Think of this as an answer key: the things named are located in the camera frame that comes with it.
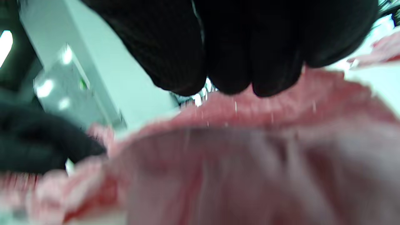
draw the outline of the finger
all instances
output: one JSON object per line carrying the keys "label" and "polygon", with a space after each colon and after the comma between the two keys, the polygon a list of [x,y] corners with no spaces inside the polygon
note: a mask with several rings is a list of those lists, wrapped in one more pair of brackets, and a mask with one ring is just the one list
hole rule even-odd
{"label": "finger", "polygon": [[195,0],[205,30],[208,76],[225,94],[250,84],[249,28],[240,0]]}
{"label": "finger", "polygon": [[377,0],[305,2],[302,51],[311,67],[330,65],[354,52],[378,15]]}
{"label": "finger", "polygon": [[153,83],[181,95],[206,80],[200,26],[190,0],[82,0],[114,29]]}
{"label": "finger", "polygon": [[260,97],[290,88],[303,65],[296,7],[287,1],[271,4],[252,0],[250,7],[253,91]]}

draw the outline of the black glove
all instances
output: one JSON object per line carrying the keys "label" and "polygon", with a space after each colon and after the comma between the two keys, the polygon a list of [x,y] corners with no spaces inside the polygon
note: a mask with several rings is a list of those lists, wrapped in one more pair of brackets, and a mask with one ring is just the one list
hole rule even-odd
{"label": "black glove", "polygon": [[0,172],[43,174],[106,150],[63,118],[28,106],[0,103]]}
{"label": "black glove", "polygon": [[271,96],[356,50],[377,19],[377,0],[82,0],[102,16],[154,84],[196,94],[206,76],[226,94],[252,83]]}

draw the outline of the white wall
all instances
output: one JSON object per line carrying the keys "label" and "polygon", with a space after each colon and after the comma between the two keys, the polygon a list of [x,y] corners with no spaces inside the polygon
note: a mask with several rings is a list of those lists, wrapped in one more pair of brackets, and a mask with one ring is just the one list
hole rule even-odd
{"label": "white wall", "polygon": [[103,93],[101,98],[108,93],[129,130],[176,110],[169,93],[153,85],[112,29],[79,0],[27,2],[22,7],[21,21],[45,70],[68,43],[91,86]]}

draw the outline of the pink towel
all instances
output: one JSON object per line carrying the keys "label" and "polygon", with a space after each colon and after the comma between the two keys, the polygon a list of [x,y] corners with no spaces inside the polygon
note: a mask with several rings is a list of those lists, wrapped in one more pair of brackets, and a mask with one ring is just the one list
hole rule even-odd
{"label": "pink towel", "polygon": [[272,98],[213,93],[114,143],[110,160],[44,177],[27,205],[46,224],[111,207],[130,225],[396,224],[399,137],[369,88],[306,69]]}
{"label": "pink towel", "polygon": [[372,45],[371,54],[350,58],[354,67],[364,67],[400,60],[400,32],[386,36]]}

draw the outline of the white surface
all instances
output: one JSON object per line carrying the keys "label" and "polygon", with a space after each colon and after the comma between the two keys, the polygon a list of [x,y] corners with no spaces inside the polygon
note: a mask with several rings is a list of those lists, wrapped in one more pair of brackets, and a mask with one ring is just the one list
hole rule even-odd
{"label": "white surface", "polygon": [[177,107],[168,92],[153,85],[107,23],[80,0],[30,0],[22,5],[20,19],[45,70],[62,46],[71,46],[105,109],[121,111],[128,126],[122,133]]}
{"label": "white surface", "polygon": [[400,62],[348,70],[345,79],[370,86],[400,118]]}

